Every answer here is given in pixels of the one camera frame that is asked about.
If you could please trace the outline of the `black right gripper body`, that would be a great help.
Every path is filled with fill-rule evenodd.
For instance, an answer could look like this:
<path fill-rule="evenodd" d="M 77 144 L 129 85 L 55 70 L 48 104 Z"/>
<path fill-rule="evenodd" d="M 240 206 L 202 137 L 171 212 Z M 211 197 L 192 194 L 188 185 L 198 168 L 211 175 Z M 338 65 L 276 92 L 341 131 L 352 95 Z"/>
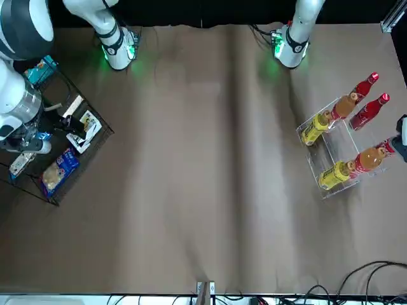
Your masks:
<path fill-rule="evenodd" d="M 16 126 L 5 123 L 5 150 L 12 153 L 48 154 L 52 145 L 49 138 L 53 125 L 47 120 L 30 122 Z"/>

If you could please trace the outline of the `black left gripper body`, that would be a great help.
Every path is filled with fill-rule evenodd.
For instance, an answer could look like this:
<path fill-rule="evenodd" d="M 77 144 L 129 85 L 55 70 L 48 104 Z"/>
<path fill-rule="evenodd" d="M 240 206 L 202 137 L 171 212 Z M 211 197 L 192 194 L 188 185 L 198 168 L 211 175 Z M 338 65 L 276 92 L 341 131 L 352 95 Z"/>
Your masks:
<path fill-rule="evenodd" d="M 394 137 L 391 140 L 391 145 L 393 147 L 393 150 L 400 155 L 400 157 L 403 159 L 405 163 L 407 163 L 407 148 L 403 144 L 402 137 Z"/>

